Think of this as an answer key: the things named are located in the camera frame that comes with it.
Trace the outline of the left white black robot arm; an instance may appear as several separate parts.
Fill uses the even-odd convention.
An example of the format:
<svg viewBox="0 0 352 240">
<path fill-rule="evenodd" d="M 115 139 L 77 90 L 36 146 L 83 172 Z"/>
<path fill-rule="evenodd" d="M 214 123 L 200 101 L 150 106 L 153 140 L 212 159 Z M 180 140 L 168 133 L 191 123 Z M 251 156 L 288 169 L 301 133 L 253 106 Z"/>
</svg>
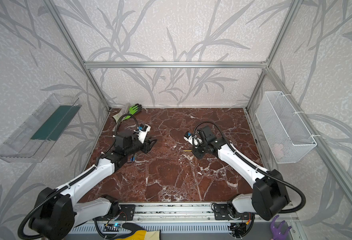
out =
<svg viewBox="0 0 352 240">
<path fill-rule="evenodd" d="M 157 142 L 148 136 L 151 127 L 136 123 L 134 131 L 115 132 L 115 142 L 101 154 L 95 165 L 69 182 L 55 188 L 45 188 L 36 200 L 34 209 L 18 228 L 22 240 L 62 240 L 73 228 L 102 216 L 116 217 L 119 201 L 111 196 L 80 204 L 79 200 L 94 186 L 117 172 L 130 156 L 147 154 Z"/>
</svg>

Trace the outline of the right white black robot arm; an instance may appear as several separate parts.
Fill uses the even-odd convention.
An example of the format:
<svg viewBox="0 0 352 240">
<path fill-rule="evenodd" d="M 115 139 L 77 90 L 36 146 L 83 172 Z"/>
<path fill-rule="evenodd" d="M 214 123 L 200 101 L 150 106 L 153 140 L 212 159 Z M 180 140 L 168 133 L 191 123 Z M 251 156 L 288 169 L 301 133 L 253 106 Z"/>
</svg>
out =
<svg viewBox="0 0 352 240">
<path fill-rule="evenodd" d="M 277 170 L 268 170 L 241 153 L 221 134 L 217 137 L 211 121 L 197 124 L 193 132 L 186 132 L 184 139 L 192 145 L 195 157 L 202 159 L 211 154 L 236 170 L 251 186 L 252 193 L 234 197 L 230 204 L 238 213 L 253 213 L 264 220 L 278 214 L 289 214 L 303 209 L 306 205 L 304 193 L 296 186 L 284 181 Z"/>
</svg>

